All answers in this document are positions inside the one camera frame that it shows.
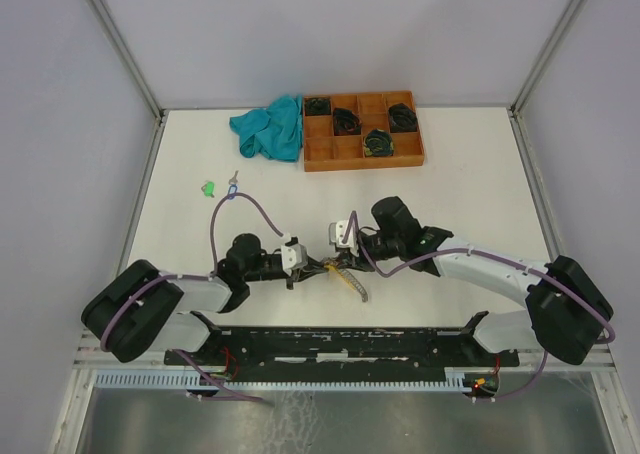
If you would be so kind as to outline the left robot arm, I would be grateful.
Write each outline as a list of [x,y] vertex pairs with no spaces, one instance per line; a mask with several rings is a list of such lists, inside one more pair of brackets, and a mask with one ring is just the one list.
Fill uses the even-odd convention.
[[215,272],[204,276],[163,273],[145,259],[135,261],[87,304],[81,322],[122,363],[156,348],[182,349],[209,364],[219,357],[221,340],[200,318],[206,311],[234,311],[252,282],[282,280],[291,289],[326,272],[296,238],[269,253],[256,235],[240,234]]

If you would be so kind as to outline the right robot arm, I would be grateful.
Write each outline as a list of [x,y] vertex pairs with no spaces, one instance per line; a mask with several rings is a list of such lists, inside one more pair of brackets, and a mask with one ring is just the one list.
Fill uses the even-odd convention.
[[542,349],[580,365],[594,346],[614,341],[613,309],[574,259],[532,261],[477,247],[449,230],[421,225],[397,196],[378,201],[371,213],[377,226],[370,234],[355,213],[328,229],[346,268],[387,278],[411,269],[467,282],[518,305],[513,312],[481,312],[469,321],[470,333],[458,342],[467,363],[481,365],[508,350]]

